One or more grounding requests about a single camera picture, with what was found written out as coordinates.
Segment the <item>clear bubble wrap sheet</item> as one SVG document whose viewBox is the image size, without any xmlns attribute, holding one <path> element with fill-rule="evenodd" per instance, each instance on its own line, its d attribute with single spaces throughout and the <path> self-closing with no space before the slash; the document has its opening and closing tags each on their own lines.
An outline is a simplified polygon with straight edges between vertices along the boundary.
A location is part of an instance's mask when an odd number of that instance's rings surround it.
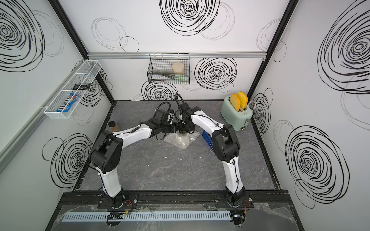
<svg viewBox="0 0 370 231">
<path fill-rule="evenodd" d="M 185 150 L 187 149 L 190 144 L 192 144 L 198 137 L 200 136 L 200 133 L 197 131 L 194 131 L 193 133 L 171 133 L 169 135 L 166 135 L 164 138 L 164 141 L 176 146 L 179 149 Z"/>
</svg>

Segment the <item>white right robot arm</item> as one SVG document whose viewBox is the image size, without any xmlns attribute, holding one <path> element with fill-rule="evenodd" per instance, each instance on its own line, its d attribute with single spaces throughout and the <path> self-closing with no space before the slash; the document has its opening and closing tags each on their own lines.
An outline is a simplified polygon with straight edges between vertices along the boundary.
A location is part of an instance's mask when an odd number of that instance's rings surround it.
<svg viewBox="0 0 370 231">
<path fill-rule="evenodd" d="M 213 151 L 222 162 L 226 177 L 228 203 L 238 207 L 245 196 L 245 187 L 239 169 L 240 143 L 230 124 L 222 124 L 207 116 L 200 108 L 191 108 L 187 103 L 178 106 L 182 125 L 187 130 L 201 127 L 212 140 Z"/>
</svg>

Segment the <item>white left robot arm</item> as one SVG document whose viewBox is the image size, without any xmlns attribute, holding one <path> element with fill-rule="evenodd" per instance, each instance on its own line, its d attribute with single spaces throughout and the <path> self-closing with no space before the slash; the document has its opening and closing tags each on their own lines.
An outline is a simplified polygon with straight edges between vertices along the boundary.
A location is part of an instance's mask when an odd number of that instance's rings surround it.
<svg viewBox="0 0 370 231">
<path fill-rule="evenodd" d="M 176 133 L 173 117 L 174 110 L 157 109 L 152 118 L 133 128 L 116 132 L 106 130 L 99 135 L 90 153 L 90 160 L 101 179 L 103 192 L 113 208 L 120 208 L 125 201 L 117 173 L 123 148 L 160 133 Z"/>
</svg>

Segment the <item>blue tape dispenser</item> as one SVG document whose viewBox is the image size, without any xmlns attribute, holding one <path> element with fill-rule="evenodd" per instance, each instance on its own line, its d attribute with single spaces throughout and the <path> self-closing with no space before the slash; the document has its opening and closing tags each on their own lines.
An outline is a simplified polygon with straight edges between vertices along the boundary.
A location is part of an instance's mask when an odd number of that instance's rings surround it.
<svg viewBox="0 0 370 231">
<path fill-rule="evenodd" d="M 213 141 L 212 141 L 211 135 L 208 134 L 205 130 L 203 130 L 202 137 L 206 141 L 206 143 L 209 145 L 209 147 L 211 148 L 211 150 L 213 151 L 214 150 L 214 145 L 213 145 Z"/>
</svg>

